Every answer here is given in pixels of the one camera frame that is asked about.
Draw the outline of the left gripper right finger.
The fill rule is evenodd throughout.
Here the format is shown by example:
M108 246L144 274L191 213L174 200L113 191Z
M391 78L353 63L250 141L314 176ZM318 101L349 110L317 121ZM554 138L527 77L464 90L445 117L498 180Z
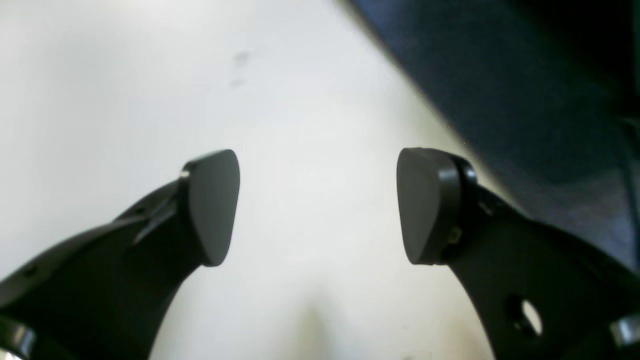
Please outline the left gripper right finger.
M414 265L445 265L497 360L637 360L639 277L482 187L463 157L403 148L402 241Z

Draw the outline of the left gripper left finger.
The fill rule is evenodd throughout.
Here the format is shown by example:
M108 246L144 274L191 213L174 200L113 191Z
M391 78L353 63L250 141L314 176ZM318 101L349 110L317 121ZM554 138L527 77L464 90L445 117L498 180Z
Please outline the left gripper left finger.
M233 150L208 153L26 262L1 281L1 358L147 360L183 282L226 259L240 182Z

